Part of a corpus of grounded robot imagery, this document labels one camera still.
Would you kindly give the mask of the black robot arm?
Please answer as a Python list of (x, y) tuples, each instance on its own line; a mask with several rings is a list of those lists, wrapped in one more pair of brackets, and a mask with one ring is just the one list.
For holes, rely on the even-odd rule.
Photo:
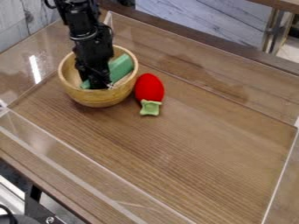
[(98, 3), (96, 0), (52, 1), (42, 0), (49, 9), (57, 10), (68, 26), (80, 79), (88, 81), (90, 89), (105, 89), (112, 83), (108, 62), (114, 55), (113, 34), (110, 27), (98, 21)]

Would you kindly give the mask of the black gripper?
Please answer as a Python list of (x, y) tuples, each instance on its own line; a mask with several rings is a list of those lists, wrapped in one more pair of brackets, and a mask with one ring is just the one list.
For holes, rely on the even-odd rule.
[(94, 26), (90, 33), (72, 35), (81, 86), (86, 89), (106, 89), (110, 85), (108, 61), (113, 56), (113, 32), (105, 24)]

